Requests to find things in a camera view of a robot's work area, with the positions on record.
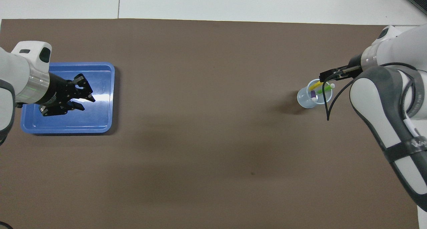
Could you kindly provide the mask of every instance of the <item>yellow stick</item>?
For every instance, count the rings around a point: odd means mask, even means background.
[[[323,83],[318,81],[317,83],[314,83],[313,85],[311,85],[311,87],[308,88],[308,91],[312,91],[314,90],[314,88],[321,86]]]

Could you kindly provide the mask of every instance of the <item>plastic tray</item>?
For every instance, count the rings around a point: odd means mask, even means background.
[[[32,134],[104,133],[113,118],[114,66],[109,62],[53,62],[49,71],[66,80],[83,73],[93,90],[95,102],[73,99],[85,110],[68,111],[65,115],[41,115],[36,104],[23,105],[21,128]]]

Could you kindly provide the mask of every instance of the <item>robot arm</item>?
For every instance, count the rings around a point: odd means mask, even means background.
[[[43,116],[53,116],[84,110],[73,98],[95,101],[83,74],[65,80],[49,73],[51,51],[51,45],[38,41],[19,42],[11,53],[0,48],[0,145],[12,127],[15,107],[36,103]]]
[[[400,33],[386,27],[349,65],[320,74],[353,77],[350,101],[400,182],[427,211],[427,24]]]

